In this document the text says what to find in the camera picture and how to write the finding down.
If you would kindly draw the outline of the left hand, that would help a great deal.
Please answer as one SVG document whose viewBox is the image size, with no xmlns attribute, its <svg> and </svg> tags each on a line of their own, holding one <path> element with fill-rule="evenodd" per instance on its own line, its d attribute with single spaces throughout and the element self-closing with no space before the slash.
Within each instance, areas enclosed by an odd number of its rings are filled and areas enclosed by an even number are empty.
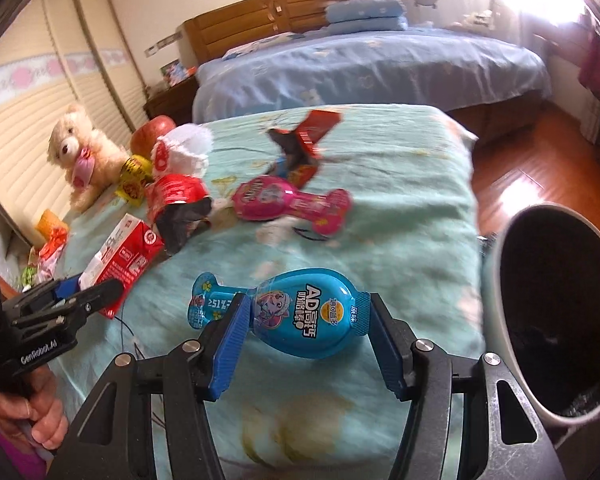
<svg viewBox="0 0 600 480">
<path fill-rule="evenodd" d="M 56 396 L 56 376 L 43 365 L 24 380 L 32 389 L 27 398 L 0 390 L 0 434 L 23 453 L 56 450 L 69 426 L 64 404 Z"/>
</svg>

